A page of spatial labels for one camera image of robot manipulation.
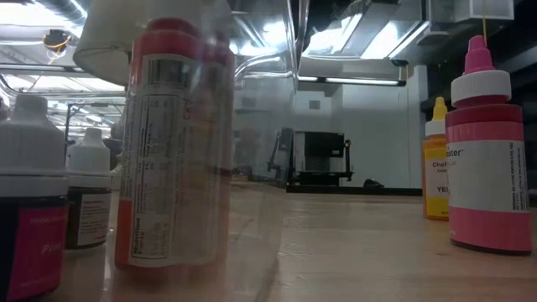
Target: product label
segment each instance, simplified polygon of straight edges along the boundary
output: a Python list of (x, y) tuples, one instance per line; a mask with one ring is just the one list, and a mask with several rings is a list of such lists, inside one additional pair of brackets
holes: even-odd
[(122, 200), (133, 203), (130, 263), (206, 263), (216, 252), (220, 160), (212, 69), (146, 55), (128, 101)]
[(77, 242), (79, 246), (106, 240), (111, 204), (111, 194), (88, 194), (82, 196)]
[(427, 148), (425, 156), (425, 202), (427, 215), (449, 216), (446, 147)]
[(528, 212), (524, 143), (471, 141), (447, 148), (450, 206)]
[(19, 211), (8, 301), (60, 285), (67, 212), (67, 206)]

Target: wooden countertop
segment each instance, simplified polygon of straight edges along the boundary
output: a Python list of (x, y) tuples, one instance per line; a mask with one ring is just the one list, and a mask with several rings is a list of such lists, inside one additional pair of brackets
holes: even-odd
[(271, 302), (537, 301), (535, 254), (454, 247), (420, 198), (292, 195), (289, 206)]

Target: yellow squeeze bottle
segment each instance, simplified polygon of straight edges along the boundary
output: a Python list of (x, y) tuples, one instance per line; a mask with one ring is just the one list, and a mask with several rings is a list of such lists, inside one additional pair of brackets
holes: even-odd
[(423, 142), (423, 200), (425, 218), (447, 221), (449, 195), (446, 163), (446, 114), (444, 98), (437, 97), (433, 119), (425, 124)]

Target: pink nozzle tip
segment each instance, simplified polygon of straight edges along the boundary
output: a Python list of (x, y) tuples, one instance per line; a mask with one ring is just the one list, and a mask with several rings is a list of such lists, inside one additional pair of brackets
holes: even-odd
[(485, 45), (485, 38), (477, 35), (468, 42), (464, 74), (467, 75), (485, 70), (495, 70), (493, 58), (490, 55), (490, 50)]

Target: white label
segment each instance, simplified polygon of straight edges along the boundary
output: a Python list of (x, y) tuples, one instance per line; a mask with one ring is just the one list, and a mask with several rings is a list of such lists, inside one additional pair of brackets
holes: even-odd
[(427, 197), (448, 198), (447, 164), (445, 160), (425, 160), (425, 185)]
[(447, 146), (450, 206), (527, 212), (524, 143), (475, 141)]
[(143, 58), (143, 82), (128, 100), (125, 133), (122, 198), (133, 202), (131, 264), (162, 267), (215, 257), (221, 133), (208, 87), (218, 79), (207, 83), (212, 76), (214, 70), (180, 55)]
[(80, 224), (78, 225), (79, 246), (103, 242), (107, 238), (110, 218), (110, 194), (88, 194), (82, 196)]

